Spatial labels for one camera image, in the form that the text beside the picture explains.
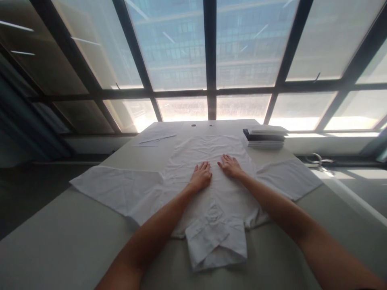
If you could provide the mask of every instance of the window pane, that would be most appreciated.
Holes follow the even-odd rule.
[[[356,83],[387,83],[387,40]]]
[[[387,91],[352,91],[325,130],[372,129],[387,114]]]
[[[0,54],[0,71],[4,77],[17,88],[24,96],[32,97],[37,93],[24,80],[24,78],[13,68],[13,66]]]
[[[87,93],[28,0],[0,1],[0,42],[47,95]]]
[[[385,0],[314,0],[287,81],[339,79]]]
[[[337,92],[279,94],[269,125],[289,131],[314,130]]]
[[[33,106],[38,110],[41,116],[46,122],[54,129],[58,134],[71,133],[71,131],[63,124],[58,116],[45,104],[33,103]]]
[[[156,99],[163,121],[208,120],[207,97]]]
[[[150,99],[104,100],[104,103],[124,133],[140,133],[157,122]]]
[[[113,133],[94,101],[54,102],[80,134]]]
[[[205,89],[203,1],[125,2],[153,90]]]
[[[111,0],[52,2],[103,89],[143,87]]]
[[[216,100],[216,119],[256,119],[263,124],[270,94],[218,96]]]
[[[216,85],[274,86],[298,0],[217,0]]]

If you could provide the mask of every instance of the right hand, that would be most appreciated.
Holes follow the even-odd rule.
[[[218,162],[218,165],[226,176],[238,178],[244,173],[235,157],[223,154],[221,159],[223,163]]]

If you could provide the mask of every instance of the fabric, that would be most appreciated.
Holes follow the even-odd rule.
[[[257,170],[256,179],[293,201],[323,184],[299,159],[288,159],[263,166]]]
[[[182,141],[161,173],[95,166],[71,184],[142,225],[184,189],[196,164],[209,161],[211,183],[192,198],[172,237],[187,237],[194,271],[222,267],[245,261],[244,229],[269,221],[252,194],[237,180],[226,177],[218,167],[217,162],[224,153],[236,157],[248,175],[292,200],[321,184],[298,159],[257,169],[235,136],[193,137]]]
[[[70,183],[83,194],[142,225],[163,205],[159,172],[94,166]]]

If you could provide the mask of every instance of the white table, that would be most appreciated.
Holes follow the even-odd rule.
[[[254,123],[185,122],[178,137],[242,138],[242,129]],[[159,147],[132,147],[130,141],[101,165],[161,171],[176,140],[167,138]],[[258,166],[294,158],[286,149],[260,151],[249,147],[247,152]],[[369,268],[381,276],[386,274],[381,266],[387,258],[387,234],[381,232],[378,223],[364,219],[324,185],[298,204]],[[132,235],[131,229],[121,215],[69,188],[0,242],[0,289],[92,289]],[[142,288],[317,287],[296,245],[274,223],[256,228],[246,237],[247,263],[201,273],[191,270],[186,241],[170,240],[144,276]]]

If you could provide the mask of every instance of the small object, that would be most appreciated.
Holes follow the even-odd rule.
[[[320,76],[320,73],[321,73],[321,72],[319,72],[319,73],[318,73],[318,75],[317,75],[317,77],[316,77],[316,79],[314,80],[314,82],[313,82],[313,83],[317,82],[317,80],[318,80],[318,77]]]

